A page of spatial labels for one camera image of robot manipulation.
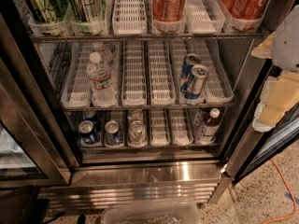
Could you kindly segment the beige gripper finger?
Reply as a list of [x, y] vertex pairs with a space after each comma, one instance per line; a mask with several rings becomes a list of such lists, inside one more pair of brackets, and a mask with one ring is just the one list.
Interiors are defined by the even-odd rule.
[[262, 89], [260, 103], [257, 104], [252, 126], [264, 133], [275, 128], [287, 111], [299, 102], [299, 74], [283, 73], [279, 77], [269, 77]]
[[253, 49], [251, 55], [259, 59], [272, 58], [272, 43], [276, 33], [270, 34], [260, 45]]

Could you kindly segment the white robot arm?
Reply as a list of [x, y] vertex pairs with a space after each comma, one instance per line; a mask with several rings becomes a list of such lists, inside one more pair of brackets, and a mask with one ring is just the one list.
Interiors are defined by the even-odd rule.
[[282, 69], [278, 77], [264, 83], [252, 126], [264, 133], [275, 128], [285, 113], [299, 102], [299, 6], [295, 6], [276, 31], [257, 46], [251, 55], [270, 59]]

